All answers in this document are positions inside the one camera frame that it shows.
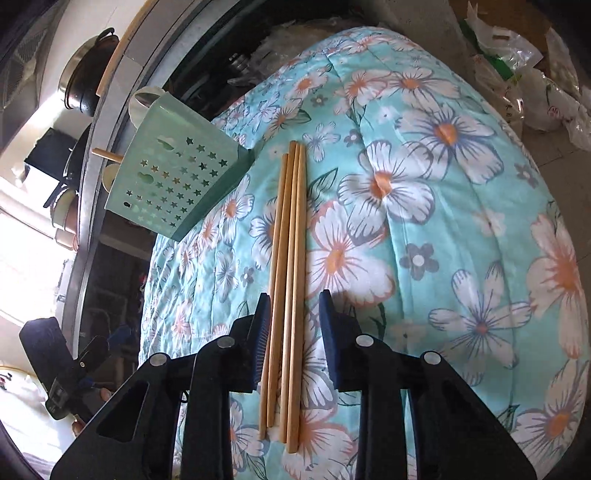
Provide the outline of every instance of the floral fabric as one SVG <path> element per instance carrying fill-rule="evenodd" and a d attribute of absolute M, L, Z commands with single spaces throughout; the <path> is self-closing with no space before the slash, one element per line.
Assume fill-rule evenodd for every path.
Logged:
<path fill-rule="evenodd" d="M 508 125 L 445 65 L 380 28 L 301 53 L 214 123 L 257 160 L 183 241 L 158 238 L 141 361 L 197 352 L 254 310 L 268 285 L 281 154 L 290 140 L 308 152 L 300 448 L 285 453 L 275 429 L 259 441 L 258 393 L 232 394 L 237 478 L 353 478 L 360 399 L 328 377 L 325 288 L 396 351 L 441 352 L 543 478 L 581 418 L 587 310 L 562 218 Z M 184 411 L 177 459 L 183 423 Z M 408 468 L 415 478 L 411 436 Z"/>

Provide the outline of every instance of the wooden chopstick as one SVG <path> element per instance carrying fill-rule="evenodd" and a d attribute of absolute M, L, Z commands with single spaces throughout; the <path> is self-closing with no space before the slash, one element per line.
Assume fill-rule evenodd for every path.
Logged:
<path fill-rule="evenodd" d="M 290 381 L 287 410 L 287 453 L 298 451 L 300 436 L 300 400 L 302 354 L 304 347 L 304 296 L 306 293 L 306 148 L 302 145 L 297 172 L 295 210 L 295 269 L 291 313 Z"/>
<path fill-rule="evenodd" d="M 287 406 L 290 392 L 290 352 L 291 352 L 291 312 L 294 288 L 294 262 L 296 260 L 296 207 L 297 207 L 297 173 L 300 165 L 301 145 L 298 143 L 294 153 L 294 174 L 291 181 L 290 199 L 290 226 L 289 242 L 287 248 L 287 275 L 285 278 L 285 316 L 283 320 L 283 360 L 281 363 L 281 398 L 279 417 L 279 439 L 282 443 L 287 441 Z"/>
<path fill-rule="evenodd" d="M 102 148 L 93 148 L 90 152 L 99 157 L 106 158 L 107 160 L 116 161 L 117 163 L 121 163 L 123 161 L 123 155 L 109 152 L 108 150 L 103 150 Z"/>
<path fill-rule="evenodd" d="M 279 174 L 279 187 L 277 189 L 277 202 L 275 203 L 275 225 L 273 227 L 273 247 L 271 251 L 271 271 L 269 273 L 269 297 L 271 305 L 275 297 L 275 276 L 277 275 L 277 256 L 279 254 L 279 232 L 281 230 L 281 214 L 283 210 L 283 197 L 285 194 L 285 176 L 287 174 L 287 153 L 281 158 L 281 172 Z M 261 375 L 261 403 L 259 405 L 259 440 L 267 436 L 267 395 L 269 389 L 269 350 L 271 346 L 271 335 L 267 339 L 267 350 L 265 351 L 265 362 Z"/>
<path fill-rule="evenodd" d="M 287 274 L 287 250 L 289 241 L 291 187 L 293 178 L 294 156 L 296 142 L 290 142 L 285 175 L 284 201 L 281 209 L 281 225 L 277 252 L 277 274 L 275 275 L 275 289 L 273 295 L 273 311 L 271 320 L 271 344 L 269 346 L 269 380 L 267 389 L 267 427 L 275 423 L 275 405 L 277 403 L 277 382 L 281 358 L 281 340 L 283 333 L 283 317 L 285 315 L 285 279 Z"/>

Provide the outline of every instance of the green object in bag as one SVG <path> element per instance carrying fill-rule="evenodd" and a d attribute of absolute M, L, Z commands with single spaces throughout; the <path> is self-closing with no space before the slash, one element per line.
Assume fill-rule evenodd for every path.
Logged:
<path fill-rule="evenodd" d="M 166 93 L 139 126 L 105 208 L 181 241 L 238 185 L 254 157 Z"/>

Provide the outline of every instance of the floor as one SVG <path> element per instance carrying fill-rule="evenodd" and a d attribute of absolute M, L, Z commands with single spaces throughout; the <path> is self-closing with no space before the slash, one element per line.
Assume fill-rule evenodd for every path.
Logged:
<path fill-rule="evenodd" d="M 591 312 L 591 153 L 575 148 L 565 128 L 542 133 L 525 127 L 523 142 L 563 215 Z"/>

